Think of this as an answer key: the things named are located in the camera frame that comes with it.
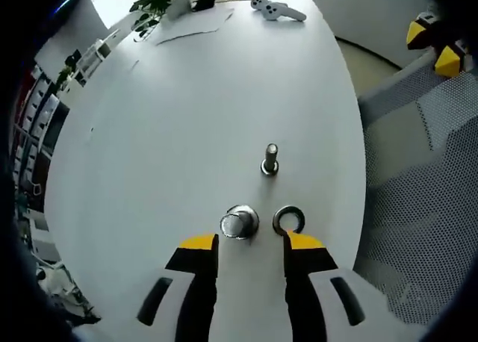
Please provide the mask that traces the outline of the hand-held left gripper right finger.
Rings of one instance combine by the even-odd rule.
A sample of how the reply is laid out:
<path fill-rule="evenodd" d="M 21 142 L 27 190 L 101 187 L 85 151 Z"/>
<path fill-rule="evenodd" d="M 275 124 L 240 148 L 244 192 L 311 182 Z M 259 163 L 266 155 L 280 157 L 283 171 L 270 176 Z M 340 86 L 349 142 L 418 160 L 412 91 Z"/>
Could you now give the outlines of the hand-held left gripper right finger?
<path fill-rule="evenodd" d="M 419 341 L 423 328 L 406 324 L 385 295 L 359 274 L 340 268 L 317 238 L 287 230 L 285 301 L 294 341 Z"/>

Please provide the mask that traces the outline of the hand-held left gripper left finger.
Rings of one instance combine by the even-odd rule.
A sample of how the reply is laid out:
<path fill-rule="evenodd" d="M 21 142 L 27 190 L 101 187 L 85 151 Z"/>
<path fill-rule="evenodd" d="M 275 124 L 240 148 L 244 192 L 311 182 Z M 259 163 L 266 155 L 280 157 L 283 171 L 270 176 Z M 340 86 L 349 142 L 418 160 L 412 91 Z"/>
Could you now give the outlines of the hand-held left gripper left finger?
<path fill-rule="evenodd" d="M 219 237 L 188 238 L 161 269 L 115 296 L 79 341 L 208 341 L 217 301 Z"/>

